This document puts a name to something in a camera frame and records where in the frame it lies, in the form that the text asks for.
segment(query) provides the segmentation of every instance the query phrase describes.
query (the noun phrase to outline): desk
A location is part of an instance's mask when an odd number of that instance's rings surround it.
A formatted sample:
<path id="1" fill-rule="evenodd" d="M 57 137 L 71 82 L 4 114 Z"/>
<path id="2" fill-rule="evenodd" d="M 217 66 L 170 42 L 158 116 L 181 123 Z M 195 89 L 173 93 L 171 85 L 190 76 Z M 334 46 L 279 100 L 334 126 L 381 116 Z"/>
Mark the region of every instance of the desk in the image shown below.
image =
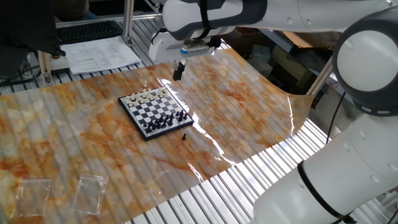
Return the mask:
<path id="1" fill-rule="evenodd" d="M 52 175 L 45 223 L 128 221 L 290 137 L 312 102 L 279 90 L 232 49 L 193 59 L 180 82 L 172 71 L 166 63 L 1 96 L 6 216 L 20 175 Z M 143 141 L 116 99 L 145 80 L 167 86 L 195 124 Z M 99 217 L 71 211 L 82 173 L 109 177 Z"/>

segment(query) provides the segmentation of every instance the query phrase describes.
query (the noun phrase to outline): black wire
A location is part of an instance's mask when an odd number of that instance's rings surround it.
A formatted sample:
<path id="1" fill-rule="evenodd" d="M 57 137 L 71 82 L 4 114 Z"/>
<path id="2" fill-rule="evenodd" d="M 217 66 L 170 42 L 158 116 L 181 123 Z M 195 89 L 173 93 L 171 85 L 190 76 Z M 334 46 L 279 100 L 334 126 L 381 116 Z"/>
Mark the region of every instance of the black wire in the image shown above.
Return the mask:
<path id="1" fill-rule="evenodd" d="M 387 224 L 390 224 L 392 222 L 392 220 L 397 216 L 397 213 L 398 213 L 398 208 L 396 209 L 396 212 L 394 212 L 390 220 L 387 222 Z"/>
<path id="2" fill-rule="evenodd" d="M 35 68 L 39 68 L 40 67 L 40 65 L 36 65 L 36 66 L 33 66 L 32 68 L 30 68 L 30 69 L 24 69 L 23 71 L 22 71 L 22 74 L 24 74 L 24 73 L 27 73 L 27 72 L 29 72 L 29 71 L 32 71 L 33 69 L 35 69 Z"/>
<path id="3" fill-rule="evenodd" d="M 329 142 L 331 127 L 333 126 L 333 122 L 335 121 L 335 117 L 336 117 L 338 108 L 340 107 L 340 104 L 341 104 L 341 102 L 343 101 L 345 95 L 346 95 L 346 92 L 344 92 L 344 93 L 342 94 L 342 96 L 341 96 L 341 98 L 340 98 L 340 101 L 339 101 L 338 104 L 337 104 L 337 108 L 336 108 L 336 111 L 335 111 L 335 113 L 334 113 L 334 115 L 333 115 L 333 118 L 331 119 L 329 131 L 328 131 L 328 137 L 326 138 L 326 144 L 328 144 L 328 142 Z"/>
<path id="4" fill-rule="evenodd" d="M 26 80 L 21 80 L 21 81 L 15 81 L 12 82 L 12 79 L 8 79 L 8 80 L 4 80 L 3 82 L 0 82 L 0 87 L 6 86 L 6 85 L 18 85 L 18 84 L 23 84 L 23 83 L 27 83 L 30 81 L 35 80 L 37 77 L 39 77 L 42 74 L 42 71 L 39 71 L 34 77 L 32 78 L 28 78 Z"/>

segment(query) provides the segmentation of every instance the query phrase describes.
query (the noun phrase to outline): chessboard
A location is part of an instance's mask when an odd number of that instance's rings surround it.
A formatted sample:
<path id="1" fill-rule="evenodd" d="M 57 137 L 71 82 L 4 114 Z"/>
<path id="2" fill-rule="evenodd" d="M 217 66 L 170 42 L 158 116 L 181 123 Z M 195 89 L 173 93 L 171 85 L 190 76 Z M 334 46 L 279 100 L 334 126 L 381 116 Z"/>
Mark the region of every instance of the chessboard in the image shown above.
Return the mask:
<path id="1" fill-rule="evenodd" d="M 166 87 L 133 93 L 118 101 L 145 141 L 193 124 Z"/>

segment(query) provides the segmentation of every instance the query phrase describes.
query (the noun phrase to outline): metal grating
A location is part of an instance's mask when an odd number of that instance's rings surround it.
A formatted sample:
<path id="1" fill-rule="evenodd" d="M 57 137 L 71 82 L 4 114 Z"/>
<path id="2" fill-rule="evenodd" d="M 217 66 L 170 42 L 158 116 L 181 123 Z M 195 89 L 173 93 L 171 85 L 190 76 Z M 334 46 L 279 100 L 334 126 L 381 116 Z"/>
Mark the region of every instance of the metal grating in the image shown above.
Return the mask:
<path id="1" fill-rule="evenodd" d="M 135 68 L 153 65 L 148 56 L 150 38 L 160 29 L 157 16 L 141 16 L 133 21 L 133 51 L 142 62 L 115 70 L 73 75 L 54 75 L 56 84 L 97 77 Z M 31 57 L 30 66 L 38 65 Z M 45 86 L 41 78 L 30 83 L 0 87 L 0 94 L 15 93 Z M 200 183 L 199 185 L 171 198 L 155 208 L 133 218 L 132 223 L 248 223 L 252 218 L 255 200 L 273 183 L 296 165 L 324 146 L 326 135 L 309 119 L 301 130 L 275 146 L 255 155 L 232 168 Z M 383 209 L 376 199 L 360 206 L 353 212 L 358 223 L 386 223 L 392 213 Z"/>

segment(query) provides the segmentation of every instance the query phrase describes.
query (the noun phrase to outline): keyboard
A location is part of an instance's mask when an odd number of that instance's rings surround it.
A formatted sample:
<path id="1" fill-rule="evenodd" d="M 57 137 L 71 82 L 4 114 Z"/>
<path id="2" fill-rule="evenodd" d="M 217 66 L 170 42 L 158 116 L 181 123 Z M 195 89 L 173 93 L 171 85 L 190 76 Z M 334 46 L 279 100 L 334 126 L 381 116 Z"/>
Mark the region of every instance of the keyboard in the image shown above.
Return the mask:
<path id="1" fill-rule="evenodd" d="M 95 22 L 57 29 L 59 45 L 116 37 L 121 35 L 122 31 L 122 28 L 115 21 Z"/>

